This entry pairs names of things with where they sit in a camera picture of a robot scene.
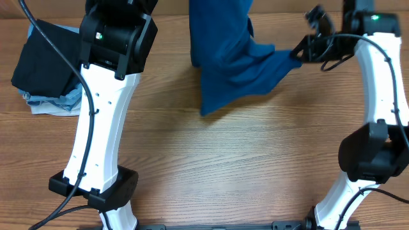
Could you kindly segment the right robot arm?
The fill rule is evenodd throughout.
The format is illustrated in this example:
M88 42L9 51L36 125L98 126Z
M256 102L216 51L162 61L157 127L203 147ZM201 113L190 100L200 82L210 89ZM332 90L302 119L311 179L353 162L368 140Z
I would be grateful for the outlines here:
M301 229L358 229L350 217L372 191L408 166L408 103L401 73L398 16L376 11L373 1L343 3L336 31L321 6L305 15L314 30L291 51L303 63L330 71L356 58L364 87L363 125L341 142L341 172L325 198L312 207Z

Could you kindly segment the blue polo shirt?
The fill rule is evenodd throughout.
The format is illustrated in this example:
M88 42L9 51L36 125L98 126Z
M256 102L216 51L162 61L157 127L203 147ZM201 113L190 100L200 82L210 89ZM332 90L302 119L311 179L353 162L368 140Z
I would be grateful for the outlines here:
M250 0L190 0L192 66L201 71L201 110L207 116L235 100L266 95L301 62L289 50L254 41Z

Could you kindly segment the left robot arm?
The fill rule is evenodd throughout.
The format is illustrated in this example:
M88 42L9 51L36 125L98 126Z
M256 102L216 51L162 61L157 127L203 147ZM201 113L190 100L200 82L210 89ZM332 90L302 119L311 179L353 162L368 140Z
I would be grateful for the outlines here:
M130 200L138 174L118 164L132 95L157 34L151 13L157 0L92 1L82 20L81 111L71 157L49 180L65 197L83 196L104 229L137 229Z

